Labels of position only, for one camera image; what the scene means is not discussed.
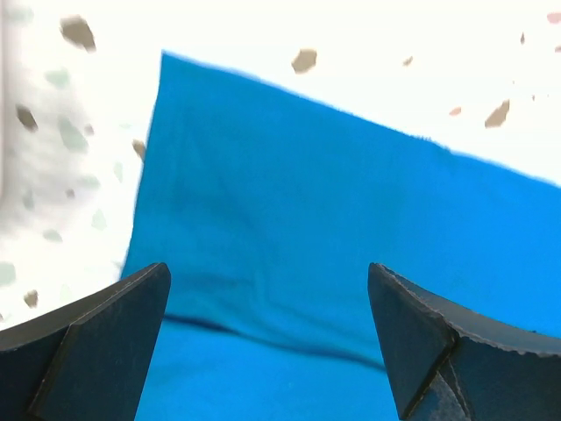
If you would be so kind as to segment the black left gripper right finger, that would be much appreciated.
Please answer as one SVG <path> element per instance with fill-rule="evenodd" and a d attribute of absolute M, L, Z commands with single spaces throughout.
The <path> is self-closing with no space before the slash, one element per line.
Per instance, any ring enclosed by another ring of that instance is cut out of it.
<path fill-rule="evenodd" d="M 401 420 L 560 419 L 560 341 L 371 264 L 368 295 Z"/>

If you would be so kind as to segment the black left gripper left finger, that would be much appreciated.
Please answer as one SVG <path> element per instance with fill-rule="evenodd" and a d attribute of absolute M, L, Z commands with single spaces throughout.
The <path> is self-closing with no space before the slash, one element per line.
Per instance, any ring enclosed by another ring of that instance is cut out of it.
<path fill-rule="evenodd" d="M 152 264 L 1 332 L 1 419 L 128 421 L 136 416 L 171 275 Z"/>

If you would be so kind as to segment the blue t shirt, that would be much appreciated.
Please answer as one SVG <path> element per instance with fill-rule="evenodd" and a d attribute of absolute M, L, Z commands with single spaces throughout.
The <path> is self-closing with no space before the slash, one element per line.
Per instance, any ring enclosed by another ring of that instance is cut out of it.
<path fill-rule="evenodd" d="M 171 289 L 140 420 L 396 420 L 371 264 L 560 341 L 560 191 L 163 54 L 129 275 Z"/>

